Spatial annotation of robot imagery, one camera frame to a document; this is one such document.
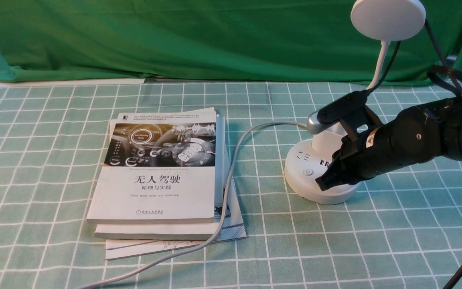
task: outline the white cable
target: white cable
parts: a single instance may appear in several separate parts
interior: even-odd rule
[[[307,125],[302,123],[302,122],[296,122],[296,121],[270,121],[270,122],[258,124],[257,126],[253,126],[252,128],[249,128],[249,130],[247,130],[244,134],[242,134],[242,137],[240,137],[240,139],[238,140],[238,142],[236,144],[235,152],[233,153],[233,159],[231,161],[231,167],[229,168],[229,173],[227,174],[227,182],[226,182],[226,187],[225,187],[225,190],[224,190],[224,198],[223,198],[222,208],[227,207],[227,192],[229,192],[229,184],[231,183],[231,179],[233,178],[233,170],[235,168],[236,157],[238,155],[238,148],[240,148],[240,144],[242,144],[243,139],[246,137],[247,134],[251,133],[253,130],[255,130],[257,128],[262,128],[264,126],[274,126],[274,125],[277,125],[277,124],[293,124],[294,126],[300,126],[300,127],[303,127],[303,128],[307,128]],[[114,277],[114,278],[111,278],[111,279],[108,279],[108,280],[103,280],[103,281],[95,282],[95,283],[88,284],[88,285],[83,285],[81,287],[77,287],[76,289],[93,289],[93,288],[100,287],[100,286],[103,286],[103,285],[108,285],[108,284],[111,284],[111,283],[114,283],[114,282],[118,282],[118,281],[124,280],[126,278],[130,278],[130,277],[132,277],[132,276],[134,276],[136,274],[139,274],[139,273],[153,267],[154,265],[158,265],[158,264],[160,264],[162,262],[170,260],[171,258],[175,258],[177,256],[188,254],[188,253],[191,253],[191,252],[194,252],[194,251],[198,251],[198,250],[206,247],[207,245],[209,245],[218,236],[218,234],[220,233],[220,230],[222,229],[222,224],[224,223],[224,216],[225,216],[225,214],[222,214],[220,216],[220,222],[219,222],[218,228],[215,231],[215,233],[208,240],[204,241],[204,243],[202,243],[200,245],[197,245],[197,246],[194,246],[194,247],[191,247],[191,248],[187,248],[187,249],[184,249],[184,250],[175,251],[175,252],[173,252],[171,254],[168,254],[167,256],[163,256],[161,258],[158,258],[158,259],[156,259],[156,261],[153,261],[153,262],[149,263],[148,265],[145,265],[145,266],[143,266],[143,267],[141,267],[141,268],[139,268],[139,269],[137,269],[135,271],[132,271],[132,272],[130,272],[128,274],[124,274],[124,275],[117,276],[117,277]]]

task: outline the book cover image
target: book cover image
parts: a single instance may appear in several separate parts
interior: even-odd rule
[[[216,123],[117,123],[107,167],[214,167]]]

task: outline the table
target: table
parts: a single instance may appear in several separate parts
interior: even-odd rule
[[[306,121],[359,86],[343,83],[154,83],[0,88],[0,288],[70,289],[158,255],[104,260],[85,221],[121,112],[214,107],[230,151],[269,120]],[[380,88],[382,121],[442,97],[437,87]],[[284,181],[290,147],[310,134],[277,126],[248,137],[235,170],[248,238],[166,261],[118,288],[435,288],[462,263],[462,163],[437,158],[362,183],[344,204],[319,206]],[[462,288],[462,280],[457,288]]]

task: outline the book stack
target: book stack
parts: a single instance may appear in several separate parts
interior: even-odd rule
[[[121,113],[109,123],[110,143],[87,221],[106,239],[106,259],[246,238],[233,181],[225,118],[213,108],[183,113]]]

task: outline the green backdrop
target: green backdrop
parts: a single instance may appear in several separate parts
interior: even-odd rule
[[[459,51],[462,0],[421,0],[442,49]],[[0,82],[103,77],[369,81],[380,43],[350,22],[354,0],[0,0]],[[424,84],[425,30],[387,80]]]

